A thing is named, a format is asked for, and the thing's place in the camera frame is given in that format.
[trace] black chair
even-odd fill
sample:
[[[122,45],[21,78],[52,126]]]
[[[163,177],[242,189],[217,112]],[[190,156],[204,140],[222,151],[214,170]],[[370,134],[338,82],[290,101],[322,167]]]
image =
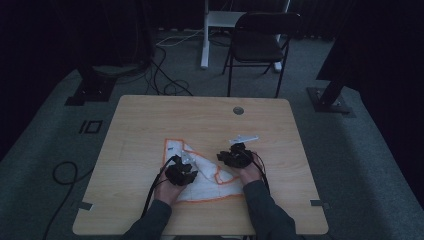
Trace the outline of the black chair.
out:
[[[297,33],[300,24],[301,17],[297,13],[250,12],[242,15],[233,31],[231,45],[222,71],[222,74],[224,74],[225,69],[230,68],[227,97],[230,96],[231,92],[233,67],[267,66],[263,73],[265,74],[272,64],[281,62],[281,72],[275,93],[275,98],[277,98],[283,79],[289,42]],[[276,36],[278,34],[286,35],[282,46],[277,41]],[[234,65],[234,59],[245,64]]]

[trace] orange-edged paper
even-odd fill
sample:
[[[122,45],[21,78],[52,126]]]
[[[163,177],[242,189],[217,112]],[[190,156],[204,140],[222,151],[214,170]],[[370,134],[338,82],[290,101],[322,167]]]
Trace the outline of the orange-edged paper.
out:
[[[197,170],[199,173],[194,182],[187,185],[177,201],[213,201],[243,194],[243,185],[238,176],[222,170],[221,167],[195,152],[184,140],[165,139],[163,163],[174,155],[181,157],[183,151],[194,160],[192,171]]]

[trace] chair leg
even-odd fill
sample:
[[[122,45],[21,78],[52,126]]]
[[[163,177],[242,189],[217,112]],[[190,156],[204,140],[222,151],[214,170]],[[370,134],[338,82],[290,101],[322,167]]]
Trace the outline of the chair leg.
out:
[[[225,73],[225,69],[227,68],[228,59],[229,59],[229,57],[230,57],[230,51],[231,51],[231,50],[228,50],[227,58],[225,59],[224,69],[222,70],[222,75],[224,75],[224,73]]]
[[[234,57],[230,57],[230,74],[228,74],[228,89],[227,89],[227,97],[230,96],[231,92],[231,76],[233,75],[233,59]]]
[[[281,72],[280,72],[280,77],[278,78],[278,85],[277,85],[277,91],[275,92],[275,98],[278,98],[278,94],[280,93],[280,87],[281,87],[281,82],[283,80],[283,75],[284,75],[284,68],[285,68],[285,61],[283,61],[284,65],[281,65]]]
[[[266,68],[266,70],[265,70],[265,72],[264,72],[263,74],[266,74],[266,73],[268,72],[268,70],[271,68],[272,64],[273,64],[273,63],[270,63],[270,64],[268,65],[268,67]]]

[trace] person's left hand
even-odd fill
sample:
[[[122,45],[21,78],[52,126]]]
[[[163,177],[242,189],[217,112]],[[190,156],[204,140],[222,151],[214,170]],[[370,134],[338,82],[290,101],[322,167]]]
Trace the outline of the person's left hand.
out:
[[[173,185],[166,178],[165,171],[166,171],[166,169],[163,171],[162,175],[159,178],[158,183],[160,183],[162,181],[163,182],[156,186],[154,198],[156,200],[160,200],[160,201],[162,201],[162,202],[164,202],[164,203],[166,203],[166,204],[168,204],[169,206],[172,207],[172,205],[175,203],[175,201],[177,200],[180,193],[187,186]]]

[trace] hand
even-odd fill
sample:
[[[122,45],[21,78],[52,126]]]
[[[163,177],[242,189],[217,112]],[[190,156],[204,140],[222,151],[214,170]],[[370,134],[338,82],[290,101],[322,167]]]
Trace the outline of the hand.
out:
[[[162,172],[162,175],[159,178],[159,185],[155,188],[154,199],[160,200],[169,206],[172,205],[177,200],[180,193],[186,188],[186,186],[173,185],[165,175],[166,169]]]
[[[258,166],[261,166],[259,164],[258,155],[256,154],[256,152],[253,152],[252,155],[253,155],[253,161],[255,161]],[[250,182],[262,179],[262,173],[258,169],[258,167],[256,167],[254,163],[250,163],[245,168],[231,168],[231,169],[234,172],[239,174],[240,180],[243,183],[243,186],[245,186],[246,184]]]

